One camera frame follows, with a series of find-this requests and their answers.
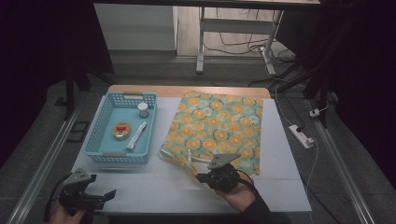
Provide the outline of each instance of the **small white container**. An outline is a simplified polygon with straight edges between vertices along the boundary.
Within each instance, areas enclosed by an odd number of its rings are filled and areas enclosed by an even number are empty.
[[[140,118],[144,119],[149,116],[149,105],[146,103],[140,103],[137,105],[137,108],[139,109],[139,116]]]

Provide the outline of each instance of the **wooden floor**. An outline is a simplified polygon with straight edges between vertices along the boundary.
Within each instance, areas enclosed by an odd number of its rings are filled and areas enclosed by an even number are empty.
[[[177,8],[177,56],[194,57],[197,55],[200,29],[200,11],[201,9],[199,7]],[[273,18],[273,14],[273,10],[213,7],[205,9],[206,18],[271,21]],[[206,49],[204,51],[204,54],[205,56],[261,57],[262,55],[259,52],[252,52],[249,50],[249,48],[266,44],[267,38],[268,35],[205,33],[204,44],[206,46]],[[275,42],[272,46],[272,50],[274,51],[275,55],[277,55],[277,53],[283,49],[286,48],[279,42]]]

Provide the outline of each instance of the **basket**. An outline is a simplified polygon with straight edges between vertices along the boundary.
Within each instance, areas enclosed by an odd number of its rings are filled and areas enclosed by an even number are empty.
[[[148,116],[140,118],[137,106],[148,104]],[[82,146],[84,154],[96,162],[113,164],[147,163],[152,129],[157,110],[155,92],[108,92],[96,111],[87,138]],[[135,146],[127,148],[138,127],[146,122]],[[131,133],[128,138],[119,140],[112,135],[112,128],[119,122],[128,122]]]

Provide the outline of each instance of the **yellow patterned fabric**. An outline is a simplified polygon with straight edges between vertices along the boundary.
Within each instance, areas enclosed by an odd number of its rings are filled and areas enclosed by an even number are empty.
[[[198,91],[186,93],[178,106],[160,156],[196,175],[191,157],[211,160],[219,153],[239,153],[232,161],[249,175],[260,172],[262,99]]]

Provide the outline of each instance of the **human hand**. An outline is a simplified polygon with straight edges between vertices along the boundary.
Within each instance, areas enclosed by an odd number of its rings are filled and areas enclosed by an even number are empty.
[[[247,176],[242,175],[241,178],[251,183]],[[256,201],[256,196],[254,196],[251,188],[242,183],[238,183],[238,185],[228,193],[217,189],[215,189],[215,192],[224,198],[225,201],[227,201],[228,204],[239,213],[245,211],[245,209]]]
[[[67,210],[60,203],[57,203],[49,220],[49,224],[78,224],[85,212],[86,211],[78,210],[75,215],[70,216]]]

